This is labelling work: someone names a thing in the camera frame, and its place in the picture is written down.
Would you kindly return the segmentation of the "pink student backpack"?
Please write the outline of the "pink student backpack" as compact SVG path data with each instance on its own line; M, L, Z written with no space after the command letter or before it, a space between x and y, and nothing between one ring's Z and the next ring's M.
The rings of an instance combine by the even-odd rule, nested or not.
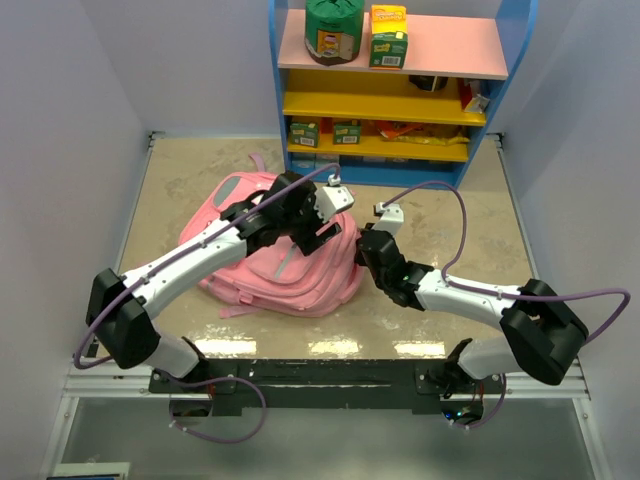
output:
M254 172L228 175L189 220L179 236L183 244L219 218L223 209L266 190L276 175L254 153ZM322 317L348 302L359 289L364 270L355 261L358 227L353 216L340 213L341 232L309 256L287 237L241 262L222 268L199 282L206 293L225 302L222 318L270 310L298 317Z

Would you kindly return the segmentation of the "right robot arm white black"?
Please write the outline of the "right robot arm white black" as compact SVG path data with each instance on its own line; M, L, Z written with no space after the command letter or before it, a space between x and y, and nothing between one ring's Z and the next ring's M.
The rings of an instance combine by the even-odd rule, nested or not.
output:
M425 374L448 393L466 393L494 374L524 372L551 386L560 384L589 335L587 327L544 282L523 287L442 278L441 271L400 253L386 231L367 229L356 241L356 263L369 269L376 287L395 304L451 313L502 332L500 338L462 340L446 360Z

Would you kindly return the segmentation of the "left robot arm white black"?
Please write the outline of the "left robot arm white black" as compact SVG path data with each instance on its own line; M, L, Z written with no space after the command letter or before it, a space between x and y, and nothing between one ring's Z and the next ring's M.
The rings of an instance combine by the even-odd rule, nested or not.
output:
M93 280L86 323L122 369L148 365L171 376L185 392L207 380L203 354L190 341L160 333L154 319L173 300L217 270L289 237L304 254L337 235L332 218L354 204L338 175L316 186L310 175L280 174L266 191L229 205L209 226L164 256Z

